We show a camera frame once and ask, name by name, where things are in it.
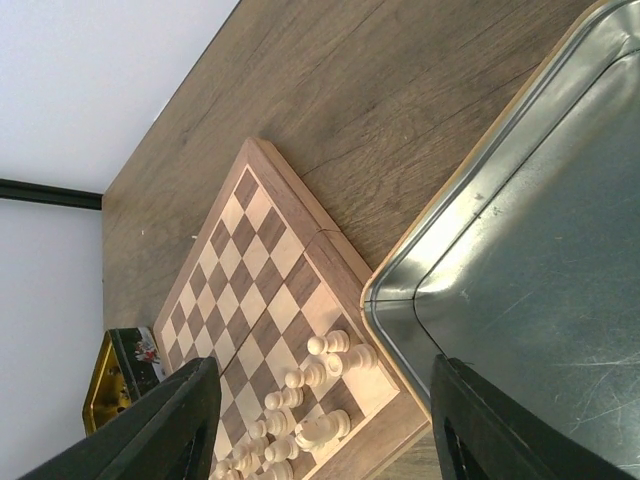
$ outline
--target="wood grain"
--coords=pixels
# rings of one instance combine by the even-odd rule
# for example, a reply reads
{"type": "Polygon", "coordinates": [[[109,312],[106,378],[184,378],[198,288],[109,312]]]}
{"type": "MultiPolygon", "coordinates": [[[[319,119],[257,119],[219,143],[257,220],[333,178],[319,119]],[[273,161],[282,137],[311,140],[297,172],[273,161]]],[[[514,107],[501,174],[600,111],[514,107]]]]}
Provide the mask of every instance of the wood grain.
{"type": "Polygon", "coordinates": [[[249,136],[375,268],[589,3],[242,0],[104,196],[105,326],[157,318],[249,136]]]}

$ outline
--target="pawn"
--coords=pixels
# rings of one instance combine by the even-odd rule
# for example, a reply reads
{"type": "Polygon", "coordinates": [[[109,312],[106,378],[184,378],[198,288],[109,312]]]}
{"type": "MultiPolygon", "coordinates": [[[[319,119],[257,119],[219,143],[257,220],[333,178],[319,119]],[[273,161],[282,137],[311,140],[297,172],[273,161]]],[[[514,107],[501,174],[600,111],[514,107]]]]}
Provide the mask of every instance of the pawn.
{"type": "Polygon", "coordinates": [[[293,469],[289,462],[283,460],[271,465],[262,475],[252,473],[247,477],[247,480],[293,480],[293,469]]]}
{"type": "Polygon", "coordinates": [[[227,474],[234,471],[236,467],[237,464],[233,460],[230,460],[228,458],[220,460],[216,465],[215,470],[213,471],[213,478],[215,478],[216,480],[223,480],[227,477],[227,474]]]}
{"type": "Polygon", "coordinates": [[[327,369],[321,363],[312,363],[304,370],[292,370],[284,377],[284,383],[289,388],[300,388],[303,385],[319,387],[327,381],[327,369]]]}
{"type": "Polygon", "coordinates": [[[353,368],[370,370],[378,365],[378,354],[371,345],[360,344],[346,353],[332,353],[327,358],[327,371],[332,377],[344,375],[353,368]]]}
{"type": "Polygon", "coordinates": [[[287,417],[282,412],[274,412],[267,420],[257,420],[249,425],[249,436],[251,438],[266,437],[270,433],[274,437],[279,437],[289,429],[287,417]]]}
{"type": "Polygon", "coordinates": [[[301,424],[296,443],[305,452],[320,448],[334,438],[342,438],[351,431],[351,420],[344,410],[334,410],[316,420],[301,424]]]}
{"type": "Polygon", "coordinates": [[[322,353],[346,352],[349,350],[349,335],[343,330],[334,330],[326,336],[311,337],[307,342],[307,350],[311,355],[322,353]]]}
{"type": "Polygon", "coordinates": [[[240,443],[233,448],[233,458],[238,462],[238,470],[244,470],[253,463],[252,455],[261,456],[269,446],[266,437],[254,438],[247,443],[240,443]]]}
{"type": "Polygon", "coordinates": [[[300,448],[291,435],[276,440],[264,451],[264,458],[269,463],[278,463],[286,459],[294,460],[298,458],[300,448]]]}
{"type": "Polygon", "coordinates": [[[242,480],[242,474],[238,470],[230,470],[224,477],[223,480],[242,480]]]}
{"type": "Polygon", "coordinates": [[[300,388],[285,387],[282,392],[273,392],[264,399],[264,406],[267,410],[279,410],[282,407],[299,407],[302,405],[304,395],[300,388]]]}

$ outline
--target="dark square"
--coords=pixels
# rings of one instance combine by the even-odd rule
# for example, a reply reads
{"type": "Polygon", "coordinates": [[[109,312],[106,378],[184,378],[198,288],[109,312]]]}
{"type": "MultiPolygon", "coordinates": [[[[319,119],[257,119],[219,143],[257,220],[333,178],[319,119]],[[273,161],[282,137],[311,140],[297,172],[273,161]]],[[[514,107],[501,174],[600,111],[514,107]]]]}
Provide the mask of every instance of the dark square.
{"type": "Polygon", "coordinates": [[[237,355],[233,357],[233,360],[231,360],[231,363],[229,363],[229,366],[225,370],[224,378],[227,379],[231,395],[233,395],[233,398],[236,398],[240,390],[242,390],[249,381],[237,355]]]}
{"type": "Polygon", "coordinates": [[[268,310],[262,312],[260,318],[253,327],[253,338],[260,348],[262,354],[266,357],[271,349],[275,346],[280,338],[280,330],[276,327],[276,323],[271,318],[268,310]]]}
{"type": "Polygon", "coordinates": [[[222,265],[217,264],[209,277],[209,288],[211,288],[213,298],[216,300],[220,298],[220,295],[222,295],[222,291],[224,290],[224,287],[227,286],[227,283],[229,283],[229,280],[227,280],[227,276],[222,269],[222,265]]]}
{"type": "Polygon", "coordinates": [[[202,267],[200,267],[199,264],[196,265],[195,270],[191,274],[189,284],[191,285],[191,289],[193,290],[193,295],[198,298],[202,293],[202,289],[207,284],[207,277],[204,276],[202,267]]]}
{"type": "Polygon", "coordinates": [[[240,255],[245,254],[255,236],[256,231],[253,229],[253,225],[251,225],[251,222],[246,215],[242,215],[232,237],[233,243],[236,244],[236,248],[240,252],[240,255]]]}
{"type": "Polygon", "coordinates": [[[222,415],[222,424],[227,431],[231,445],[238,443],[247,431],[235,401],[231,403],[227,411],[222,415]]]}
{"type": "Polygon", "coordinates": [[[218,226],[211,235],[211,245],[213,245],[213,249],[218,255],[218,258],[220,258],[220,255],[222,255],[222,252],[224,252],[224,249],[227,246],[230,238],[231,235],[229,235],[229,230],[227,230],[227,227],[225,227],[224,222],[220,220],[218,222],[218,226]]]}
{"type": "Polygon", "coordinates": [[[233,192],[238,199],[238,203],[242,205],[243,209],[247,209],[257,189],[258,182],[256,182],[255,178],[253,178],[253,175],[251,175],[248,170],[245,171],[236,186],[236,191],[233,192]]]}
{"type": "Polygon", "coordinates": [[[313,455],[309,452],[300,452],[298,458],[289,460],[291,468],[294,471],[294,478],[304,478],[307,473],[316,466],[316,461],[313,459],[313,455]]]}
{"type": "Polygon", "coordinates": [[[217,305],[215,305],[213,307],[213,310],[211,310],[209,318],[207,318],[207,321],[205,322],[205,326],[207,327],[207,331],[209,332],[209,336],[211,337],[211,343],[215,345],[220,338],[220,335],[222,335],[222,332],[224,332],[224,329],[226,328],[217,305]]]}
{"type": "Polygon", "coordinates": [[[282,276],[280,272],[278,272],[273,260],[269,258],[256,277],[256,287],[267,305],[269,305],[273,297],[276,296],[281,286],[282,276]]]}
{"type": "Polygon", "coordinates": [[[178,369],[184,357],[182,356],[182,351],[180,350],[180,345],[176,341],[169,350],[169,363],[171,364],[171,368],[175,371],[178,369]]]}
{"type": "Polygon", "coordinates": [[[236,313],[234,313],[231,320],[229,320],[227,330],[229,330],[229,336],[231,337],[233,345],[236,347],[236,350],[239,350],[251,331],[249,323],[240,307],[236,309],[236,313]]]}
{"type": "Polygon", "coordinates": [[[311,391],[311,388],[309,388],[307,385],[302,387],[302,393],[304,394],[302,405],[291,409],[291,414],[298,423],[300,423],[302,419],[309,414],[311,409],[318,404],[316,396],[311,391]]]}
{"type": "Polygon", "coordinates": [[[296,359],[298,364],[302,363],[309,355],[307,341],[314,335],[314,331],[311,329],[311,326],[309,326],[309,322],[302,312],[298,312],[297,315],[293,317],[293,320],[282,334],[289,350],[293,353],[293,358],[296,359]]]}
{"type": "Polygon", "coordinates": [[[176,332],[176,335],[180,333],[182,329],[182,325],[187,321],[187,317],[184,315],[184,310],[182,309],[182,305],[180,302],[176,304],[176,308],[173,309],[173,313],[171,314],[170,322],[173,324],[173,330],[176,332]]]}
{"type": "Polygon", "coordinates": [[[229,280],[231,289],[233,290],[233,293],[236,294],[238,302],[242,302],[252,283],[253,279],[251,278],[251,274],[249,273],[244,260],[240,260],[240,263],[238,263],[236,270],[233,272],[233,275],[229,280]]]}
{"type": "Polygon", "coordinates": [[[187,319],[187,325],[189,325],[189,330],[191,330],[191,336],[195,340],[202,327],[204,327],[204,319],[202,318],[202,313],[200,313],[200,309],[198,306],[194,306],[193,310],[191,310],[191,315],[187,319]]]}
{"type": "Polygon", "coordinates": [[[196,346],[192,345],[187,354],[184,357],[185,363],[193,360],[194,358],[198,358],[198,351],[196,350],[196,346]]]}
{"type": "Polygon", "coordinates": [[[351,429],[354,429],[364,419],[364,414],[353,395],[344,383],[344,380],[338,380],[331,390],[329,390],[322,400],[320,406],[324,413],[329,413],[337,409],[344,410],[351,419],[351,429]]]}
{"type": "Polygon", "coordinates": [[[265,360],[262,361],[258,369],[253,373],[249,382],[260,402],[264,400],[267,394],[280,390],[265,360]]]}
{"type": "Polygon", "coordinates": [[[287,275],[284,283],[289,288],[298,306],[302,308],[320,284],[320,279],[311,268],[311,265],[309,265],[305,256],[301,255],[289,275],[287,275]]]}
{"type": "Polygon", "coordinates": [[[273,207],[270,208],[269,213],[264,218],[262,225],[258,229],[258,237],[262,240],[264,248],[267,252],[271,253],[276,245],[280,241],[280,237],[285,231],[285,225],[278,212],[273,207]]]}

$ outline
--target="chessboard border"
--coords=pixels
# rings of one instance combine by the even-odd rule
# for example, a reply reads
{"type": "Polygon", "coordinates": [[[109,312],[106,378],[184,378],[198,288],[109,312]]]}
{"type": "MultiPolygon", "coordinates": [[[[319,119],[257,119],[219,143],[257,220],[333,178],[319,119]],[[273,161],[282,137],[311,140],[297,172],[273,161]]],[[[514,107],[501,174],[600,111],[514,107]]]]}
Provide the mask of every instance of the chessboard border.
{"type": "MultiPolygon", "coordinates": [[[[160,310],[153,327],[154,334],[156,338],[160,338],[160,332],[169,321],[182,288],[189,280],[205,243],[209,240],[209,235],[203,235],[203,232],[213,231],[247,166],[300,239],[305,253],[325,281],[343,286],[332,291],[333,294],[348,313],[359,335],[376,347],[380,361],[385,367],[384,370],[399,390],[395,398],[382,408],[375,419],[368,422],[358,435],[314,474],[314,478],[335,478],[337,472],[349,471],[353,478],[369,478],[430,431],[430,417],[425,415],[421,403],[414,397],[406,379],[399,373],[395,363],[390,361],[389,356],[364,321],[359,300],[363,286],[371,278],[371,269],[270,142],[248,138],[243,143],[160,310]],[[355,452],[361,451],[376,452],[376,454],[354,455],[355,452]]],[[[167,352],[164,348],[159,350],[162,361],[169,365],[167,352]]]]}

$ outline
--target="scratch on tray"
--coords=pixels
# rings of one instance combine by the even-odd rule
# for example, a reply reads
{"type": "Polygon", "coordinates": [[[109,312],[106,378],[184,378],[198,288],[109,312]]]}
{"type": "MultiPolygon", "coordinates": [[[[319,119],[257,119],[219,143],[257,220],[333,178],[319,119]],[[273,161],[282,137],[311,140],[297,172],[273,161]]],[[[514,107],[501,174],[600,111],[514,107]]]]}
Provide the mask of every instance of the scratch on tray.
{"type": "Polygon", "coordinates": [[[519,300],[517,300],[513,305],[511,305],[509,308],[507,308],[504,312],[502,312],[500,315],[498,315],[496,318],[494,318],[491,322],[489,322],[483,329],[482,331],[488,330],[491,327],[493,327],[493,325],[498,322],[498,320],[500,320],[502,317],[504,317],[506,314],[508,314],[511,310],[513,310],[514,308],[516,308],[518,305],[520,305],[522,302],[524,302],[527,298],[529,298],[532,294],[533,294],[534,290],[531,290],[529,293],[527,293],[526,295],[524,295],[523,297],[521,297],[519,300]]]}
{"type": "Polygon", "coordinates": [[[571,430],[571,432],[574,432],[576,430],[576,428],[578,428],[580,425],[583,425],[587,422],[590,422],[591,420],[595,420],[596,418],[600,418],[600,417],[604,417],[605,415],[608,415],[609,413],[612,412],[617,412],[618,410],[628,407],[629,405],[632,405],[634,403],[636,403],[637,401],[640,401],[640,398],[636,398],[635,400],[631,400],[630,402],[624,403],[622,405],[619,405],[615,408],[611,408],[609,410],[605,410],[602,413],[599,413],[598,415],[594,415],[593,417],[589,417],[589,418],[585,418],[584,420],[579,420],[578,424],[575,426],[575,428],[573,430],[571,430]]]}
{"type": "Polygon", "coordinates": [[[555,363],[554,367],[604,367],[604,366],[624,366],[624,365],[640,365],[640,360],[633,360],[640,352],[636,352],[633,355],[629,355],[621,360],[615,360],[613,362],[591,362],[591,363],[555,363]]]}
{"type": "Polygon", "coordinates": [[[578,418],[578,423],[576,423],[576,425],[571,429],[571,431],[569,432],[570,434],[575,432],[578,427],[580,427],[580,425],[582,425],[583,420],[582,418],[584,417],[584,414],[587,413],[587,409],[589,408],[589,405],[591,405],[591,400],[593,399],[593,394],[596,392],[596,390],[598,389],[598,387],[600,386],[600,384],[603,382],[603,380],[605,378],[607,378],[607,376],[613,372],[613,370],[615,369],[615,367],[612,367],[609,369],[609,371],[607,373],[605,373],[602,377],[600,377],[600,380],[598,380],[596,382],[596,384],[591,388],[591,392],[589,392],[589,398],[587,398],[587,402],[584,405],[584,408],[582,409],[582,413],[580,414],[580,417],[578,418]]]}

